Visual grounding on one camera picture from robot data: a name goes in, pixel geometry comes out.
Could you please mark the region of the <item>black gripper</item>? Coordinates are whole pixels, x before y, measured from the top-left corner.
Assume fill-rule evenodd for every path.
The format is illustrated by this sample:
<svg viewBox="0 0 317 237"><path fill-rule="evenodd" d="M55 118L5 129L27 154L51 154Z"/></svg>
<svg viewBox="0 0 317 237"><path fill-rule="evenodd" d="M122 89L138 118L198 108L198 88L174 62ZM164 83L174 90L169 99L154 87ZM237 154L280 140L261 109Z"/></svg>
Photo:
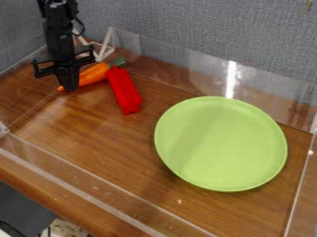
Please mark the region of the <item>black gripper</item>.
<svg viewBox="0 0 317 237"><path fill-rule="evenodd" d="M75 91L79 86L79 67L91 64L94 61L94 46L89 44L77 46L75 53L65 59L57 58L49 50L45 50L41 56L33 59L31 64L38 79L58 73L59 84L70 92ZM67 68L71 68L73 79Z"/></svg>

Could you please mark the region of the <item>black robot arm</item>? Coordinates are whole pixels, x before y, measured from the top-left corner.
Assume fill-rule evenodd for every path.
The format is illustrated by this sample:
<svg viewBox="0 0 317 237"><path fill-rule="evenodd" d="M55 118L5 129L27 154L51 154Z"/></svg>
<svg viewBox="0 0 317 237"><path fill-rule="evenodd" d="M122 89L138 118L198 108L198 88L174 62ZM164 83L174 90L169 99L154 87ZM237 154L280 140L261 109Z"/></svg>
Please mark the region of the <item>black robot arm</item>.
<svg viewBox="0 0 317 237"><path fill-rule="evenodd" d="M55 75L67 92L79 87L81 68L95 61L94 46L75 45L74 37L85 30L78 18L77 0L38 0L43 17L47 51L33 59L35 77Z"/></svg>

